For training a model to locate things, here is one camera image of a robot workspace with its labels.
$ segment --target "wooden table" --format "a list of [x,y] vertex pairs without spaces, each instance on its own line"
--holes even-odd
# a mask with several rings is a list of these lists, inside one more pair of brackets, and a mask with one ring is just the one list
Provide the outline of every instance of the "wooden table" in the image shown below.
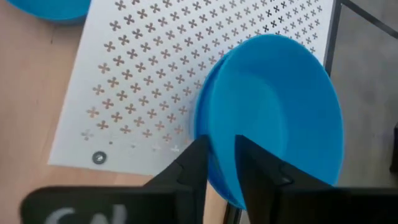
[[[0,1],[0,223],[17,223],[30,191],[48,185],[142,185],[150,177],[48,166],[82,26],[55,26]],[[204,223],[226,202],[208,186]]]

